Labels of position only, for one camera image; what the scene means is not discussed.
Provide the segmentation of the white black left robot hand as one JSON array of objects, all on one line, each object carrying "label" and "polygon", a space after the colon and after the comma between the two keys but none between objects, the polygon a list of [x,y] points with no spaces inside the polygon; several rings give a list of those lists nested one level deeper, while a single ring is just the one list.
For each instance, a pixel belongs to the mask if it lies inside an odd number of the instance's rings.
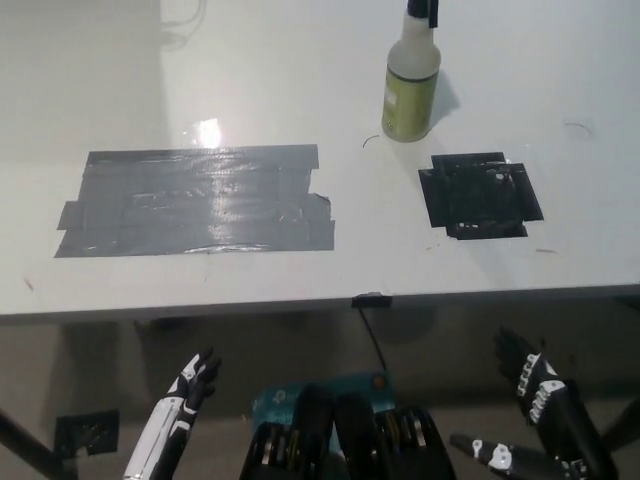
[{"label": "white black left robot hand", "polygon": [[155,405],[124,471],[125,479],[171,479],[203,401],[215,392],[221,359],[209,348],[184,366]]}]

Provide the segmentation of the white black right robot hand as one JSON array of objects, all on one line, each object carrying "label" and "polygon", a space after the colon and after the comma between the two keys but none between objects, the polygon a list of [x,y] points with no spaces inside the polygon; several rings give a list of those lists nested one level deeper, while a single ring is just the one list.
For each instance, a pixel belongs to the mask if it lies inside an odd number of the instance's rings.
[{"label": "white black right robot hand", "polygon": [[450,444],[503,479],[617,479],[611,452],[575,383],[520,335],[502,327],[494,342],[499,370],[543,449],[466,434],[451,435]]}]

